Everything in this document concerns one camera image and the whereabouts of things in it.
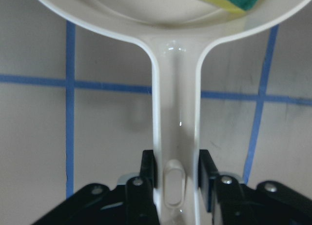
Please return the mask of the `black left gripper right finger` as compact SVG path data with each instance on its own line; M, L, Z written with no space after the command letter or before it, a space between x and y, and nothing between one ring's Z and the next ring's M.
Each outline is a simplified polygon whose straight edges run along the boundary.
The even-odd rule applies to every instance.
M208 150L199 151L198 186L214 225L310 225L312 201L276 181L255 189L218 171Z

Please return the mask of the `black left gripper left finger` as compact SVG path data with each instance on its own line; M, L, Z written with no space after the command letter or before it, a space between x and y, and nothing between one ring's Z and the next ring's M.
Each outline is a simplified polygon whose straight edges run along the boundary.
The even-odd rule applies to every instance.
M152 150L142 152L137 176L110 190L88 184L34 223L36 225L158 225L153 189L156 161Z

